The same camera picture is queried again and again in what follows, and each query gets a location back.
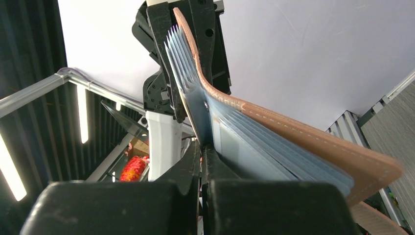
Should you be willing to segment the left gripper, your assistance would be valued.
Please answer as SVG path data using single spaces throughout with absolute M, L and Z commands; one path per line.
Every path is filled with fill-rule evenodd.
M 220 22 L 224 3 L 222 0 L 190 0 L 189 6 L 192 16 L 190 25 L 203 75 L 213 87 L 231 94 L 230 71 Z M 145 1 L 137 11 L 132 34 L 160 67 L 144 82 L 144 109 L 160 114 L 174 113 L 176 121 L 183 123 L 185 110 L 164 45 L 171 26 L 167 1 Z

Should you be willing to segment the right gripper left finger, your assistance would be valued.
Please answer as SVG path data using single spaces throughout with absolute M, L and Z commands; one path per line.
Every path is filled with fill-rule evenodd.
M 195 235 L 200 147 L 152 182 L 52 183 L 25 221 L 23 235 Z

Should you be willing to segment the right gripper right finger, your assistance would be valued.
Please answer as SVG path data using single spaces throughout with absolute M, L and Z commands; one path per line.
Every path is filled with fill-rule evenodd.
M 202 155 L 206 235 L 356 235 L 337 188 L 328 183 L 240 179 L 211 146 Z

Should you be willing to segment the pink leather card holder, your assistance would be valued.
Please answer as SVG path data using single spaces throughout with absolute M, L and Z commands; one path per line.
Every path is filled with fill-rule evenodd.
M 179 8 L 165 49 L 180 96 L 201 145 L 212 144 L 246 176 L 334 185 L 354 220 L 372 235 L 403 235 L 365 200 L 398 179 L 398 160 L 225 94 L 208 81 L 200 52 Z

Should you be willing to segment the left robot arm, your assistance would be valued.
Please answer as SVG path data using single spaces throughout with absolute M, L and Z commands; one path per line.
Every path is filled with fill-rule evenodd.
M 173 9 L 183 13 L 202 51 L 203 69 L 209 83 L 230 94 L 231 79 L 220 15 L 221 0 L 147 0 L 138 9 L 132 34 L 148 50 L 160 69 L 143 85 L 143 107 L 149 124 L 149 179 L 162 176 L 181 158 L 182 129 L 186 113 L 162 45 L 176 23 Z

